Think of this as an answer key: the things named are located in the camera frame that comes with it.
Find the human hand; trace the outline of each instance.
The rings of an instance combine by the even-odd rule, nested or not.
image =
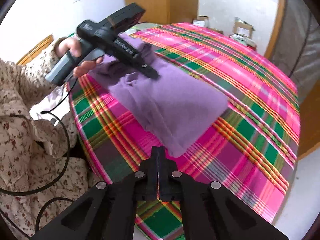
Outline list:
[[[71,55],[75,57],[81,56],[81,45],[80,41],[76,38],[67,38],[59,43],[56,47],[55,52],[58,57],[62,57],[67,50],[70,50]],[[97,64],[100,64],[103,60],[103,57],[99,57],[95,61],[84,61],[78,67],[75,67],[73,70],[73,75],[75,77],[81,77],[84,74],[87,74],[89,70],[94,69]]]

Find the black cable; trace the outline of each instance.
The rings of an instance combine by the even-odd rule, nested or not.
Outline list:
[[[6,214],[0,209],[0,214],[15,228],[17,229],[24,237],[30,239],[30,236],[28,236],[25,232],[23,232],[15,223],[13,223]]]
[[[311,18],[312,18],[312,13],[311,13],[311,11],[309,10],[309,21],[308,21],[308,29],[307,29],[307,32],[306,32],[306,38],[304,39],[304,43],[303,43],[303,45],[302,45],[302,48],[301,48],[301,50],[300,50],[299,56],[298,56],[298,58],[297,58],[297,60],[296,60],[296,63],[294,64],[294,66],[293,66],[293,68],[292,68],[292,70],[291,70],[291,72],[290,72],[290,74],[289,74],[289,76],[288,76],[289,78],[292,76],[293,72],[296,70],[296,67],[297,67],[297,65],[298,65],[298,63],[299,63],[299,61],[300,61],[300,58],[301,58],[302,53],[303,53],[303,51],[304,51],[304,48],[305,48],[305,46],[306,46],[306,44],[307,44],[307,39],[308,39],[308,36],[309,36],[309,33],[310,33]]]
[[[40,209],[39,213],[38,213],[38,216],[37,216],[37,219],[36,219],[36,226],[35,226],[35,232],[38,232],[39,231],[39,225],[40,225],[40,219],[42,217],[42,214],[43,212],[45,211],[45,209],[52,203],[52,202],[55,202],[55,201],[58,201],[58,200],[65,200],[65,201],[70,201],[70,202],[74,202],[72,199],[68,199],[68,198],[65,198],[65,197],[55,197],[55,198],[52,198],[50,199],[49,201],[47,201],[43,207]]]
[[[77,82],[78,79],[75,80],[75,83],[73,84],[72,88],[70,89],[70,91],[68,92],[68,94],[65,96],[65,98],[67,98],[67,96],[69,96],[70,92],[72,91],[72,89],[74,88],[74,86],[76,85],[76,82]],[[40,188],[37,188],[37,189],[34,189],[34,190],[29,190],[29,191],[24,191],[24,192],[15,192],[15,191],[9,191],[9,190],[5,190],[3,188],[0,188],[0,192],[1,193],[4,193],[4,194],[7,194],[7,195],[11,195],[11,196],[29,196],[29,195],[32,195],[32,194],[36,194],[36,193],[39,193],[41,191],[44,191],[46,189],[48,189],[49,187],[51,187],[53,184],[55,184],[56,182],[58,182],[61,177],[63,176],[63,174],[65,173],[66,169],[67,169],[67,166],[68,166],[68,163],[69,163],[69,158],[70,158],[70,138],[69,138],[69,135],[68,135],[68,131],[67,131],[67,128],[65,127],[65,125],[63,124],[63,122],[53,113],[51,113],[51,111],[53,111],[58,105],[60,105],[63,101],[61,101],[59,104],[57,104],[53,109],[51,109],[50,111],[41,111],[40,113],[41,114],[51,114],[54,118],[56,118],[59,123],[62,125],[62,128],[65,132],[65,135],[67,137],[67,143],[68,143],[68,150],[67,150],[67,159],[66,159],[66,163],[64,164],[64,167],[62,169],[62,171],[60,172],[60,174],[51,182],[49,182],[48,184],[44,185],[43,187],[40,187]],[[11,116],[17,116],[17,117],[24,117],[23,115],[11,115]]]

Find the plaid bedsheet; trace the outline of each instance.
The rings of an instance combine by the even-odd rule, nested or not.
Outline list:
[[[228,96],[229,108],[175,159],[195,180],[220,181],[271,222],[296,162],[300,119],[296,86],[251,49],[187,23],[135,33],[159,57]],[[108,183],[136,171],[159,140],[89,75],[70,95],[81,141],[95,172]],[[154,240],[184,239],[179,203],[139,202],[137,226]]]

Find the metal rivet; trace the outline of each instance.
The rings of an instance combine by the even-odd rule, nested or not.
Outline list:
[[[135,174],[134,174],[137,178],[142,178],[144,176],[144,172],[143,171],[137,171]]]
[[[97,184],[97,189],[104,189],[107,186],[105,182],[99,182]]]
[[[213,182],[211,182],[210,186],[211,186],[212,188],[214,188],[214,189],[221,188],[221,184],[220,184],[220,182],[218,182],[218,181],[213,181]]]
[[[171,175],[175,178],[181,177],[182,173],[180,171],[173,171]]]

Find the purple cloth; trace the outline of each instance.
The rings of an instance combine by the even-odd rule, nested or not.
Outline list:
[[[120,37],[142,53],[145,63],[158,71],[156,81],[105,55],[89,74],[179,157],[227,109],[227,97],[160,59],[152,45],[125,34]]]

